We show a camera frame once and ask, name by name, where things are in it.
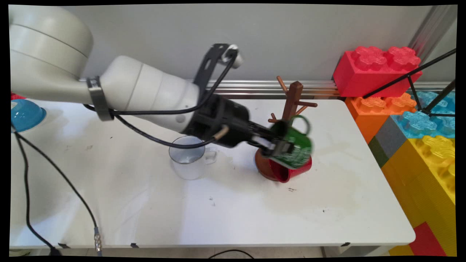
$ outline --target gray wall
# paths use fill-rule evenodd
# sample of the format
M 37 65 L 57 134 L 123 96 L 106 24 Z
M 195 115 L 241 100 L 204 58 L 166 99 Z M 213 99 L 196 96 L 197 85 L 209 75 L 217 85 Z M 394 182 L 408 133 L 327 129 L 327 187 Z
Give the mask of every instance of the gray wall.
M 281 75 L 292 80 L 330 80 L 345 50 L 359 45 L 382 49 L 408 45 L 431 7 L 167 4 L 65 8 L 83 19 L 94 35 L 83 76 L 102 74 L 116 56 L 128 55 L 193 79 L 209 46 L 226 42 L 237 44 L 245 58 L 226 79 L 272 80 Z
M 456 29 L 457 21 L 452 24 L 450 29 L 445 33 L 442 40 L 438 43 L 429 57 L 425 60 L 429 62 L 446 52 L 456 48 Z M 418 81 L 445 81 L 451 82 L 455 79 L 455 69 L 456 69 L 456 54 L 445 58 L 444 60 L 424 69 L 422 71 L 422 76 Z

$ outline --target yellow lego block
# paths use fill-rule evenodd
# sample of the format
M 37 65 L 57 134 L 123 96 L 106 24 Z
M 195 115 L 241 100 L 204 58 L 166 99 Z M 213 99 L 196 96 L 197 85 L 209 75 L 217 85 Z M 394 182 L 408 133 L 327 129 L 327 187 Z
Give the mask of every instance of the yellow lego block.
M 410 140 L 406 140 L 390 158 L 403 185 L 407 185 L 421 173 L 429 172 L 429 166 L 419 155 Z
M 456 256 L 456 208 L 432 173 L 415 178 L 409 185 L 415 205 L 429 224 L 447 256 Z
M 405 186 L 414 200 L 414 206 L 420 211 L 421 218 L 429 224 L 445 253 L 456 256 L 453 141 L 442 136 L 408 139 L 387 163 L 401 180 L 396 187 Z M 400 197 L 398 201 L 401 204 L 405 199 L 408 198 Z
M 441 187 L 440 191 L 445 192 L 453 204 L 455 198 L 455 147 L 450 139 L 442 136 L 435 138 L 424 136 L 422 139 L 408 139 L 410 144 L 416 148 L 421 159 L 429 167 L 435 180 L 431 176 L 423 176 L 430 184 L 425 187 Z
M 389 159 L 381 169 L 411 226 L 415 228 L 424 223 L 424 217 L 416 206 L 408 188 L 403 185 L 398 174 L 396 174 L 391 160 Z
M 390 255 L 414 255 L 409 245 L 396 246 L 390 249 L 388 253 L 390 253 Z

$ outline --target green mug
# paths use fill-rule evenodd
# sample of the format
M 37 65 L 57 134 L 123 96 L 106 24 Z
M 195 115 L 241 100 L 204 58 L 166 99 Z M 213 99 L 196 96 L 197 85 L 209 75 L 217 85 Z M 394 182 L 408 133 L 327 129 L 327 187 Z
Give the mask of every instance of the green mug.
M 304 134 L 291 126 L 295 118 L 302 118 L 306 123 L 307 130 Z M 296 115 L 291 117 L 288 122 L 276 122 L 270 130 L 283 137 L 284 146 L 289 145 L 289 143 L 294 145 L 285 151 L 279 150 L 281 153 L 270 156 L 271 160 L 289 169 L 298 169 L 309 161 L 312 152 L 312 142 L 307 135 L 311 131 L 311 124 L 305 117 Z

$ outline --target mug handle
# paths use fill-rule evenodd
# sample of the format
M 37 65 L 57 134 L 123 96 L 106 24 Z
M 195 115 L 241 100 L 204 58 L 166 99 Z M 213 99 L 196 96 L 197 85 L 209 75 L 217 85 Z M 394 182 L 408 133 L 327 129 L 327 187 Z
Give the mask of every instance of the mug handle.
M 217 153 L 219 150 L 215 147 L 208 147 L 204 152 L 204 162 L 206 165 L 213 164 L 217 161 Z
M 302 118 L 302 119 L 304 120 L 304 123 L 306 124 L 306 132 L 305 132 L 305 134 L 308 135 L 309 132 L 311 132 L 311 123 L 309 123 L 309 121 L 308 121 L 305 117 L 303 117 L 303 116 L 301 116 L 301 115 L 294 115 L 294 116 L 292 116 L 292 117 L 290 118 L 290 120 L 288 120 L 290 126 L 293 125 L 293 121 L 294 121 L 295 118 Z

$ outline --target red mug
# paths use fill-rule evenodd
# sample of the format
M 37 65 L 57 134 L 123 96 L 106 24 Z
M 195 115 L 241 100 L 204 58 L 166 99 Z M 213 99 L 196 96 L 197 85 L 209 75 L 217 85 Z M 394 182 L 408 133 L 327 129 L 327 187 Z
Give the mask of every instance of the red mug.
M 277 180 L 281 183 L 286 183 L 290 180 L 290 178 L 295 177 L 311 169 L 312 158 L 309 157 L 309 161 L 298 169 L 288 169 L 270 159 L 268 160 L 268 164 L 270 165 L 270 168 L 272 169 L 275 178 L 277 178 Z

